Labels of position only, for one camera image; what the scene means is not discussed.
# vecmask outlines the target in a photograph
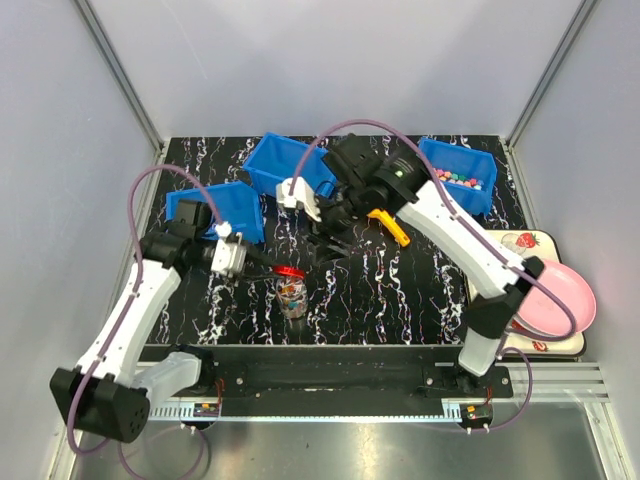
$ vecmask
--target red lid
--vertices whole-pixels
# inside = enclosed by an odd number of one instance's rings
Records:
[[[298,277],[304,278],[304,270],[300,270],[295,267],[285,267],[284,265],[278,265],[277,267],[273,267],[274,273],[278,275],[284,275],[285,277]]]

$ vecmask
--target yellow object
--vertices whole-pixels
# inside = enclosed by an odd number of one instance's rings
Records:
[[[400,228],[400,225],[398,225],[396,221],[391,217],[391,215],[389,215],[385,210],[376,208],[375,210],[371,210],[369,212],[369,215],[367,216],[369,218],[380,220],[380,223],[382,223],[387,228],[387,230],[391,232],[391,235],[393,235],[400,246],[406,247],[407,245],[409,245],[409,242],[411,242],[409,236],[404,233],[404,230]]]

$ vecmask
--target white wall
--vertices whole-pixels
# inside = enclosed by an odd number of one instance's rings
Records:
[[[60,422],[49,379],[104,323],[153,152],[70,1],[2,2],[0,65],[0,470],[34,480]]]
[[[542,228],[598,299],[601,362],[640,472],[640,3],[600,2],[516,153]]]
[[[92,0],[161,135],[508,134],[579,0]]]

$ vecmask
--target pink plate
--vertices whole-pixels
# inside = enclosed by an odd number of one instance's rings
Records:
[[[545,269],[538,281],[551,290],[573,312],[577,332],[589,328],[596,316],[596,298],[587,282],[566,265],[543,260]],[[569,331],[569,319],[553,300],[537,288],[524,299],[518,316],[543,335],[563,335]]]

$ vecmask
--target jar contents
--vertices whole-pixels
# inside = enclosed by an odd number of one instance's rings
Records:
[[[295,320],[307,313],[309,298],[304,279],[283,276],[276,281],[276,298],[285,318]]]

